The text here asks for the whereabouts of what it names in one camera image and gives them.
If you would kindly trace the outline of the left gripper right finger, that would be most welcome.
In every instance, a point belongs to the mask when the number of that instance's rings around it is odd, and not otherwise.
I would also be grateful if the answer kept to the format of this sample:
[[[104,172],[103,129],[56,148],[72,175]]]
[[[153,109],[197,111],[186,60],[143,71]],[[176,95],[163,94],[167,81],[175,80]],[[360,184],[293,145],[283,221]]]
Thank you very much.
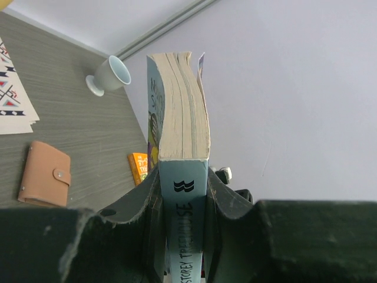
[[[247,189],[228,187],[229,169],[208,171],[203,269],[207,282],[250,282],[247,214],[253,198]]]

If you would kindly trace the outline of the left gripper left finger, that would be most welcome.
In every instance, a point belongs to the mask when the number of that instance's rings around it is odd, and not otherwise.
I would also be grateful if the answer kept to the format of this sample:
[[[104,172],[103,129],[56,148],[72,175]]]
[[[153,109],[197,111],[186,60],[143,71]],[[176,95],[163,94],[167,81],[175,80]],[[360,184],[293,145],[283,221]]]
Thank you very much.
[[[163,282],[165,230],[157,169],[99,211],[113,224],[105,263],[115,282]]]

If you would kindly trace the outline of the orange treehouse paperback book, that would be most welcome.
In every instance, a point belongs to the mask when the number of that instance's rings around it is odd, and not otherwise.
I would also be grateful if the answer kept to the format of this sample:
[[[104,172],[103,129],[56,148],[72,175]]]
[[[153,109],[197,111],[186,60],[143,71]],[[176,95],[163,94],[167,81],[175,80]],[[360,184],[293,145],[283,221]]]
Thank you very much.
[[[135,185],[138,186],[148,175],[148,160],[146,153],[131,153],[128,155]]]

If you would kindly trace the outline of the purple paperback book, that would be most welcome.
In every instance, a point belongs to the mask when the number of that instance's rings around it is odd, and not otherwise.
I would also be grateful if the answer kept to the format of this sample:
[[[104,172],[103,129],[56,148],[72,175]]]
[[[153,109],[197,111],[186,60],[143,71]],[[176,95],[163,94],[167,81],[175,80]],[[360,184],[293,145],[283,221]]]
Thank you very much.
[[[172,282],[200,282],[210,127],[203,62],[191,52],[147,56],[148,165],[157,167]]]

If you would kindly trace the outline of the brown leather wallet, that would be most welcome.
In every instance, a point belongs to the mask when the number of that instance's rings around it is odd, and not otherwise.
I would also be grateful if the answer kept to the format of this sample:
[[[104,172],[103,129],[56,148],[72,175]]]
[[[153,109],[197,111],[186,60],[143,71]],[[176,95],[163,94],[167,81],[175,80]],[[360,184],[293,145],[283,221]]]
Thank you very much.
[[[18,201],[65,207],[71,185],[71,158],[41,141],[30,144]]]

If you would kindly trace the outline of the light blue footed cup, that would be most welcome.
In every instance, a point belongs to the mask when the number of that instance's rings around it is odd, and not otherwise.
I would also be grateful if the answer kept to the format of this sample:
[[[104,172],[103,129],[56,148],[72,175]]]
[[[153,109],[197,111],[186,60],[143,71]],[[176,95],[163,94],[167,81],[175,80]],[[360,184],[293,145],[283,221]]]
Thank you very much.
[[[111,55],[97,68],[94,75],[86,76],[85,82],[94,95],[102,97],[105,92],[131,84],[131,75],[125,64]]]

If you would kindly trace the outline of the patterned cloth placemat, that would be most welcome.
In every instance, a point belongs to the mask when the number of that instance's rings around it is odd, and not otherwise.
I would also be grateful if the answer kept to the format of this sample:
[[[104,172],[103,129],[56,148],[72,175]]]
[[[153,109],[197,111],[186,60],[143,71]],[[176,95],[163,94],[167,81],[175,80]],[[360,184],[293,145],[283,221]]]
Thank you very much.
[[[32,133],[39,121],[9,52],[1,41],[1,134]]]

